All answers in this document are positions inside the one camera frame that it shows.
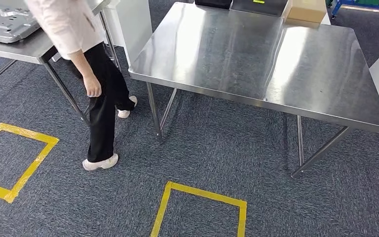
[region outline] metal tray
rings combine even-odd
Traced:
[[[0,42],[17,42],[38,28],[40,25],[23,2],[8,1],[6,4],[0,1]]]

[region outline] black object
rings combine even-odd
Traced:
[[[229,9],[232,0],[195,0],[195,4]]]
[[[233,0],[233,10],[260,13],[280,17],[287,0]]]

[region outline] white shirt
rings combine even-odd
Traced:
[[[105,32],[86,0],[25,0],[60,55],[88,49],[104,40]]]

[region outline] person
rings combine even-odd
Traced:
[[[86,0],[25,0],[60,55],[71,61],[68,68],[83,79],[89,99],[90,144],[82,162],[86,170],[111,168],[114,153],[115,107],[127,118],[137,105],[123,75],[106,55],[101,24]]]

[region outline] yellow tape square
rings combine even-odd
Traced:
[[[47,145],[39,153],[39,155],[36,157],[33,163],[31,163],[30,166],[25,170],[25,172],[21,175],[21,177],[18,179],[18,181],[15,183],[11,190],[0,187],[0,198],[9,203],[12,203],[14,199],[18,196],[19,191],[24,187],[24,185],[28,181],[29,177],[34,173],[34,171],[41,164],[44,158],[48,155],[51,149],[57,144],[57,142],[59,142],[59,139],[5,123],[0,123],[0,132],[1,131],[11,132],[17,135],[21,135],[24,137],[47,143]]]
[[[245,236],[246,208],[247,208],[246,201],[234,199],[231,197],[226,197],[224,195],[215,194],[209,191],[196,189],[190,186],[185,186],[182,184],[177,184],[177,183],[168,181],[168,183],[166,183],[166,186],[165,186],[165,191],[163,192],[162,200],[160,201],[160,206],[159,206],[159,210],[157,211],[156,219],[154,221],[151,237],[157,237],[159,235],[160,225],[162,224],[163,216],[165,215],[166,206],[168,205],[168,200],[169,200],[169,196],[171,195],[172,189],[238,206],[239,207],[239,225],[237,227],[237,237]]]

